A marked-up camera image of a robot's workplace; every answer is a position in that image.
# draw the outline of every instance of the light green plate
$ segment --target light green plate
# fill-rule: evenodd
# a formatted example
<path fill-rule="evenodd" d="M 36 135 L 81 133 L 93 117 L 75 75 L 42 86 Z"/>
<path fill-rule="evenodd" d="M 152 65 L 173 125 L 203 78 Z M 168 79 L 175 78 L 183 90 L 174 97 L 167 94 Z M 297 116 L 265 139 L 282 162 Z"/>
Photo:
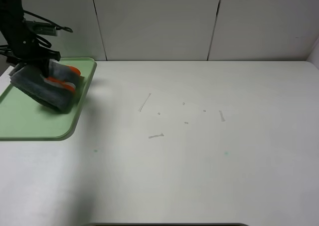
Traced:
<path fill-rule="evenodd" d="M 91 58 L 64 58 L 60 62 L 78 68 L 84 77 L 71 111 L 59 114 L 10 85 L 0 96 L 0 140 L 62 140 L 72 131 L 96 63 Z"/>

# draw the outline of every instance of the gray fabric object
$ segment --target gray fabric object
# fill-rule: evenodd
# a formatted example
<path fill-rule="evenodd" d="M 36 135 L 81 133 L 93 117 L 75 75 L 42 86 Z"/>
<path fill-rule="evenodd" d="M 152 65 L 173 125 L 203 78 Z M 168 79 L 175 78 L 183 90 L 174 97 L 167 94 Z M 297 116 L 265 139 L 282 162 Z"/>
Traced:
<path fill-rule="evenodd" d="M 80 85 L 80 76 L 74 73 L 68 66 L 57 62 L 50 62 L 49 76 L 73 83 L 76 88 Z M 58 111 L 67 111 L 74 98 L 74 93 L 53 86 L 45 82 L 41 70 L 33 65 L 26 65 L 11 76 L 11 84 L 39 102 L 40 104 Z"/>

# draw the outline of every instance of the green tray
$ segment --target green tray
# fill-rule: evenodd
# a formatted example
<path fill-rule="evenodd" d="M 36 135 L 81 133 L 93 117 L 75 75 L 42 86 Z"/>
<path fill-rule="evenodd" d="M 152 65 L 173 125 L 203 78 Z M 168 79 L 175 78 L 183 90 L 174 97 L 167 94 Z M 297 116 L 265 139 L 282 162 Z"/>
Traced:
<path fill-rule="evenodd" d="M 10 84 L 0 96 L 0 140 L 63 140 L 76 126 L 96 63 L 91 58 L 63 58 L 60 62 L 78 68 L 84 77 L 72 109 L 57 113 Z"/>

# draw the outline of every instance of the scratch mark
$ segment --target scratch mark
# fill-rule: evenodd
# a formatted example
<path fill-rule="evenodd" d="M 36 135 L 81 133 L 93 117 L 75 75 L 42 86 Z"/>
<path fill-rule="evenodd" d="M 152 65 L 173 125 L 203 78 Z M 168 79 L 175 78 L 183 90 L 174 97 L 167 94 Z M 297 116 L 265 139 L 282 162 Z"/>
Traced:
<path fill-rule="evenodd" d="M 151 96 L 151 93 L 149 94 L 149 96 L 146 98 L 146 100 L 145 100 L 145 102 L 144 102 L 144 104 L 143 105 L 141 105 L 141 107 L 139 108 L 139 111 L 140 112 L 142 112 L 142 109 L 143 109 L 143 107 L 144 107 L 144 105 L 145 105 L 145 103 L 147 102 L 147 100 L 149 99 L 149 97 Z"/>
<path fill-rule="evenodd" d="M 226 120 L 225 120 L 225 118 L 223 116 L 223 112 L 221 110 L 219 111 L 219 114 L 220 114 L 221 122 L 225 122 Z"/>
<path fill-rule="evenodd" d="M 151 138 L 155 138 L 155 137 L 161 137 L 161 136 L 164 136 L 164 134 L 163 134 L 163 133 L 161 133 L 160 135 L 153 135 L 153 136 L 149 136 L 149 139 L 151 139 Z"/>

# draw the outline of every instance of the white table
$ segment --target white table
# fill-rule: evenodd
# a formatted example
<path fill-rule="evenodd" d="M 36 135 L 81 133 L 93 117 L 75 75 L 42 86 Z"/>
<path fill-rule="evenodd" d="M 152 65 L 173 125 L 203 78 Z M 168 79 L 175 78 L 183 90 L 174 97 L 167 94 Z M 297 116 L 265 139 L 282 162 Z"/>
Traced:
<path fill-rule="evenodd" d="M 69 139 L 0 142 L 0 225 L 315 226 L 318 170 L 310 63 L 98 62 Z"/>

